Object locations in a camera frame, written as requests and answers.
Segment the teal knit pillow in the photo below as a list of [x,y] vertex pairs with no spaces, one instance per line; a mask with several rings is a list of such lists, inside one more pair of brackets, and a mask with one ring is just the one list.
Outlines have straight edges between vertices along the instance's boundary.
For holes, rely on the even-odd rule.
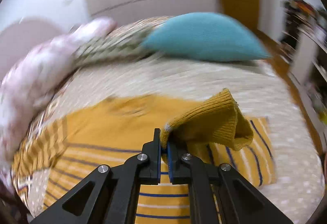
[[255,34],[237,20],[212,12],[193,12],[168,19],[142,42],[146,50],[214,62],[270,57]]

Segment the beige dotted quilted bedspread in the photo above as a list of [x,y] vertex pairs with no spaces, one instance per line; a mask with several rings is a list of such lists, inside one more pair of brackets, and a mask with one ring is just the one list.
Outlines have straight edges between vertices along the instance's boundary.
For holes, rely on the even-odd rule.
[[294,223],[311,220],[324,196],[321,161],[287,85],[264,61],[146,58],[79,69],[32,122],[27,143],[55,120],[107,97],[157,94],[200,101],[223,88],[253,118],[257,128],[254,149],[274,158],[277,181],[262,186],[261,193]]

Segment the yellow blue striped knit sweater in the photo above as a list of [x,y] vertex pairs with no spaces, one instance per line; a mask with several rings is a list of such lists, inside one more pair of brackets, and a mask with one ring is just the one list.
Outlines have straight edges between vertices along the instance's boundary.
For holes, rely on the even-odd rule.
[[[53,168],[34,172],[26,204],[30,213],[39,216],[97,166],[123,164],[152,140],[156,128],[198,106],[197,101],[159,95],[108,97],[66,115],[68,147]],[[253,133],[248,146],[235,151],[212,139],[208,145],[192,144],[191,152],[206,163],[230,164],[255,187],[275,183],[267,119],[245,117],[239,122]]]

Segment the pink arched headboard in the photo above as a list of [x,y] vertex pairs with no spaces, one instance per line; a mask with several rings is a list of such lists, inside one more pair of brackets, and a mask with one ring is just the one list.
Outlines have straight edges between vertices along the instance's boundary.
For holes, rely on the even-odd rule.
[[37,17],[23,18],[1,30],[1,81],[13,77],[66,75],[71,58],[63,50],[63,30]]

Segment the pink floral fluffy blanket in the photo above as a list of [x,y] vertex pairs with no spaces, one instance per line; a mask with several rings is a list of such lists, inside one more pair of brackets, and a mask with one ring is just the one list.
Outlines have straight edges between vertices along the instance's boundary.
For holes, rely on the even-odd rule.
[[11,164],[29,123],[52,99],[55,87],[73,70],[74,53],[117,27],[110,17],[92,20],[73,33],[41,43],[6,74],[1,83],[1,193],[13,196]]

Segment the white cluttered shelf unit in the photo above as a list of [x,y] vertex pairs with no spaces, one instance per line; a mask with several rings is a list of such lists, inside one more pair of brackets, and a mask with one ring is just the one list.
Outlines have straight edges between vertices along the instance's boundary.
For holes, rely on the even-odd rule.
[[289,77],[308,115],[326,125],[326,19],[304,0],[284,1],[285,27],[280,39]]

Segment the olive white patterned pillow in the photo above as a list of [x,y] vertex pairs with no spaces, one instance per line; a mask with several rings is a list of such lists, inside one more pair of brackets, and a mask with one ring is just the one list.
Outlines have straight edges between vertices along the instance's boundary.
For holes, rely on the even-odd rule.
[[147,50],[143,42],[169,19],[169,16],[146,18],[121,26],[105,37],[95,37],[77,49],[74,53],[74,65],[83,67],[107,61],[135,60],[151,56],[155,51]]

